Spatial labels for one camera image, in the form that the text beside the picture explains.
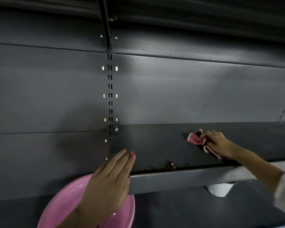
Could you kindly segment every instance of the folded rag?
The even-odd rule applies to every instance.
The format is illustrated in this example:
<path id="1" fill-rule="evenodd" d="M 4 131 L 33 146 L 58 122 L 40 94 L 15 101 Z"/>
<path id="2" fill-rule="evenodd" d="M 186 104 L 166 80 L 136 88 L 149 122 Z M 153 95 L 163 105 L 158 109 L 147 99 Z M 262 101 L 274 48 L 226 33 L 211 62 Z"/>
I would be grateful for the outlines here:
<path id="1" fill-rule="evenodd" d="M 222 157 L 221 155 L 217 154 L 216 152 L 214 152 L 212 149 L 210 149 L 206 143 L 208 142 L 207 141 L 207 138 L 206 137 L 200 137 L 201 135 L 201 132 L 198 131 L 196 133 L 190 133 L 188 138 L 187 138 L 187 141 L 190 142 L 190 143 L 193 143 L 195 145 L 198 146 L 198 148 L 200 148 L 202 151 L 204 151 L 205 153 L 209 153 L 211 154 L 212 156 L 218 158 L 218 159 L 224 159 L 224 157 Z"/>

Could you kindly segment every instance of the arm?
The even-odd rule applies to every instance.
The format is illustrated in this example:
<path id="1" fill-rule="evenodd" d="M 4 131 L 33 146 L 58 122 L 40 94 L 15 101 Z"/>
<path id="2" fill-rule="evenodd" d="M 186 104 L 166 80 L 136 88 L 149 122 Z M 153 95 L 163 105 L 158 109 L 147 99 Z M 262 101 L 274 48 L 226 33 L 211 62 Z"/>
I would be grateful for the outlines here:
<path id="1" fill-rule="evenodd" d="M 100 166 L 90 178 L 79 205 L 56 228 L 95 228 L 121 207 L 129 193 L 136 159 L 126 149 Z"/>
<path id="2" fill-rule="evenodd" d="M 207 131 L 202 136 L 211 140 L 207 146 L 214 152 L 239 162 L 265 184 L 271 192 L 275 192 L 281 176 L 285 173 L 283 170 L 266 162 L 255 153 L 232 143 L 221 132 Z"/>

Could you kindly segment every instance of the pink basin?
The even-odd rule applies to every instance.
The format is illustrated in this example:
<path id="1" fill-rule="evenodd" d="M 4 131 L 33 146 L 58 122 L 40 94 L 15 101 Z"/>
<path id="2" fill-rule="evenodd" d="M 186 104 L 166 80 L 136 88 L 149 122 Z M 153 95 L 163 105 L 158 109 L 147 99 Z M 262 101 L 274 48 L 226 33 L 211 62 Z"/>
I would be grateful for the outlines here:
<path id="1" fill-rule="evenodd" d="M 37 228 L 55 228 L 60 224 L 80 202 L 91 176 L 82 176 L 59 191 L 43 211 Z M 99 228 L 131 228 L 134 213 L 134 195 L 128 195 L 121 208 L 99 224 Z"/>

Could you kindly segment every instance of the hand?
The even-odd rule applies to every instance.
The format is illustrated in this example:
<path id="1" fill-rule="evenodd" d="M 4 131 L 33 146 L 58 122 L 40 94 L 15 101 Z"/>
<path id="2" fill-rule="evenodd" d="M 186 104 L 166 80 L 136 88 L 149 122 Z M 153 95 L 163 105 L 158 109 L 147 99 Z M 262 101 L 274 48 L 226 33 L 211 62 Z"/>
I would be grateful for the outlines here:
<path id="1" fill-rule="evenodd" d="M 96 227 L 121 207 L 129 193 L 129 174 L 135 162 L 126 149 L 103 163 L 90 178 L 77 209 L 84 227 Z"/>
<path id="2" fill-rule="evenodd" d="M 212 132 L 207 131 L 201 136 L 209 138 L 210 141 L 206 145 L 223 157 L 234 159 L 234 155 L 243 150 L 243 148 L 225 138 L 221 132 L 216 132 L 215 130 Z"/>

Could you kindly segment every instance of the pink cloth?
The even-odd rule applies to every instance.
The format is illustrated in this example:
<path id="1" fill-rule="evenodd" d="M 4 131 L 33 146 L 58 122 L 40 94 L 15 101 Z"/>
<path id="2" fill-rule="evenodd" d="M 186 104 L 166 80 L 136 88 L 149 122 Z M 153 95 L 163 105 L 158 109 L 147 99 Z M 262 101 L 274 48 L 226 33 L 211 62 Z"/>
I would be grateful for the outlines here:
<path id="1" fill-rule="evenodd" d="M 217 153 L 215 153 L 212 149 L 210 149 L 208 146 L 206 146 L 206 142 L 207 142 L 207 138 L 206 137 L 199 137 L 197 134 L 195 133 L 190 133 L 188 138 L 187 138 L 187 141 L 190 142 L 190 143 L 193 143 L 197 146 L 202 146 L 202 150 L 205 152 L 205 153 L 210 153 L 212 154 L 213 156 L 215 156 L 217 159 L 223 159 L 222 156 L 218 155 Z"/>

